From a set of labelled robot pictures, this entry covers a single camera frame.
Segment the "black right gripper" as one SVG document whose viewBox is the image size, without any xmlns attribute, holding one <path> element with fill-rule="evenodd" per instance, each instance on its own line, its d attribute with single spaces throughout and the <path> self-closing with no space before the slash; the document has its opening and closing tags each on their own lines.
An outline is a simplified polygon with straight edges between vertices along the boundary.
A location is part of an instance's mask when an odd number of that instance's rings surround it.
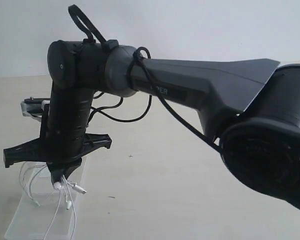
<svg viewBox="0 0 300 240">
<path fill-rule="evenodd" d="M 44 162 L 49 165 L 70 165 L 79 158 L 99 149 L 109 149 L 108 134 L 87 133 L 89 111 L 66 108 L 55 110 L 44 106 L 39 137 L 3 150 L 4 167 L 20 162 Z M 63 168 L 49 167 L 54 189 L 63 188 Z"/>
</svg>

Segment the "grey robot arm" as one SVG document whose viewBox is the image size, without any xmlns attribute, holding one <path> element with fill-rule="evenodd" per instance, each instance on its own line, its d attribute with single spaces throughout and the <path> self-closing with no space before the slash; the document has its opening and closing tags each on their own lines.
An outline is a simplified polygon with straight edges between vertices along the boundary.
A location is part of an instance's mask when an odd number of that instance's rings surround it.
<svg viewBox="0 0 300 240">
<path fill-rule="evenodd" d="M 41 122 L 40 135 L 4 149 L 5 167 L 43 162 L 53 182 L 68 177 L 83 156 L 112 143 L 86 132 L 105 110 L 92 107 L 95 92 L 143 92 L 217 151 L 241 183 L 300 210 L 300 63 L 153 59 L 146 51 L 116 40 L 51 43 L 50 97 L 22 102 L 23 114 Z"/>
</svg>

